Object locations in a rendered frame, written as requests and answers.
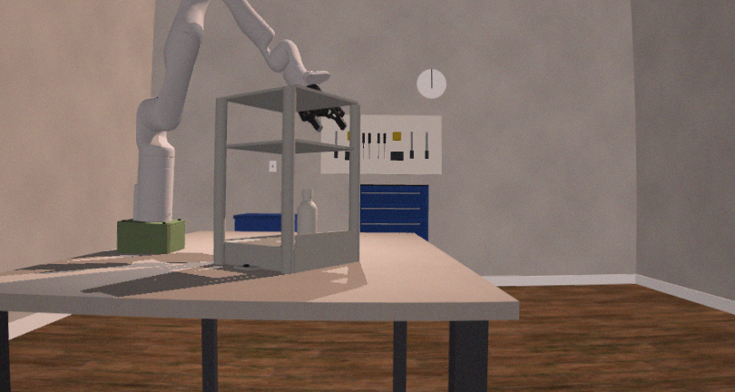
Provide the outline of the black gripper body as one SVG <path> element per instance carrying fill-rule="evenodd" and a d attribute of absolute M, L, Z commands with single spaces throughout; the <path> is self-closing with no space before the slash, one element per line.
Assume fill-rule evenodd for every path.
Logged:
<path fill-rule="evenodd" d="M 315 89 L 315 90 L 319 90 L 319 91 L 321 91 L 321 89 L 319 88 L 319 86 L 318 86 L 318 85 L 316 85 L 316 84 L 311 84 L 311 85 L 308 85 L 308 86 L 306 86 L 306 87 L 308 87 L 308 88 L 312 88 L 312 89 Z M 322 91 L 321 91 L 321 92 L 322 92 Z M 329 109 L 328 109 L 328 108 L 325 108 L 325 109 L 318 109 L 318 110 L 317 110 L 317 113 L 316 113 L 316 116 L 317 116 L 317 117 L 320 117 L 320 116 L 322 116 L 322 117 L 325 117 L 325 116 L 326 116 L 326 115 L 328 114 L 328 111 L 329 111 Z"/>

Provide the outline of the beige bottle with grey cap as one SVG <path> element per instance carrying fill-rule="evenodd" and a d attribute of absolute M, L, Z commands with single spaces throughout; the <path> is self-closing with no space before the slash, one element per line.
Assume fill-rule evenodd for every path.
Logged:
<path fill-rule="evenodd" d="M 318 209 L 311 201 L 312 190 L 302 190 L 303 201 L 297 208 L 297 235 L 317 233 Z"/>

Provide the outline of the grey open shelving unit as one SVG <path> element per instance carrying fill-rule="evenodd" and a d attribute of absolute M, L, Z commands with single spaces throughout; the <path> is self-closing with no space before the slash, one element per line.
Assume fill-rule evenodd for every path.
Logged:
<path fill-rule="evenodd" d="M 227 144 L 228 102 L 282 113 L 282 140 Z M 348 105 L 349 147 L 296 139 L 296 112 Z M 216 98 L 213 264 L 292 274 L 359 261 L 360 124 L 358 102 L 299 84 Z M 281 141 L 281 235 L 225 240 L 227 149 L 281 154 Z M 295 153 L 340 151 L 349 151 L 349 230 L 295 235 Z"/>

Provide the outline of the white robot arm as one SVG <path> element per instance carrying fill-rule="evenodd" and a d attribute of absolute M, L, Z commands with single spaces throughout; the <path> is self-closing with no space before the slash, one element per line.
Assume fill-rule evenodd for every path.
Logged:
<path fill-rule="evenodd" d="M 136 143 L 140 156 L 138 181 L 134 185 L 134 221 L 172 221 L 174 148 L 168 144 L 166 132 L 181 123 L 209 2 L 181 0 L 163 50 L 166 75 L 160 95 L 143 100 L 138 107 Z M 290 40 L 281 41 L 270 51 L 275 33 L 247 0 L 223 2 L 240 30 L 259 48 L 269 68 L 283 72 L 288 85 L 320 85 L 329 79 L 327 71 L 307 72 L 297 46 Z"/>

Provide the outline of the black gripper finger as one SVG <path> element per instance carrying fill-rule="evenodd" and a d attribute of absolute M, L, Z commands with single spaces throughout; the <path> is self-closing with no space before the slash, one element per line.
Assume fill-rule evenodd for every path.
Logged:
<path fill-rule="evenodd" d="M 345 114 L 345 113 L 344 113 L 344 111 L 343 111 L 343 110 L 342 110 L 342 109 L 341 109 L 340 107 L 334 107 L 334 108 L 328 108 L 328 109 L 330 109 L 330 110 L 331 110 L 331 113 L 330 113 L 330 114 L 327 114 L 327 115 L 326 115 L 325 117 L 327 117 L 327 118 L 329 118 L 329 119 L 331 118 L 331 119 L 333 119 L 334 121 L 336 121 L 336 123 L 337 123 L 337 125 L 339 126 L 339 128 L 340 128 L 340 129 L 341 129 L 342 131 L 344 131 L 344 130 L 346 129 L 346 127 L 347 127 L 347 124 L 346 124 L 346 123 L 345 123 L 345 121 L 343 120 L 343 116 L 344 116 L 344 114 Z M 336 115 L 337 117 L 333 116 L 333 115 L 332 115 L 333 113 L 334 113 L 334 114 L 335 114 L 335 115 Z"/>
<path fill-rule="evenodd" d="M 312 112 L 311 112 L 312 115 L 309 115 L 308 111 L 303 111 L 303 112 L 298 112 L 298 113 L 299 113 L 299 116 L 300 116 L 300 118 L 301 118 L 301 120 L 303 122 L 308 121 L 309 123 L 312 124 L 312 126 L 314 127 L 314 129 L 317 132 L 321 132 L 323 126 L 319 122 L 318 118 L 315 118 L 316 117 L 317 110 L 312 110 Z"/>

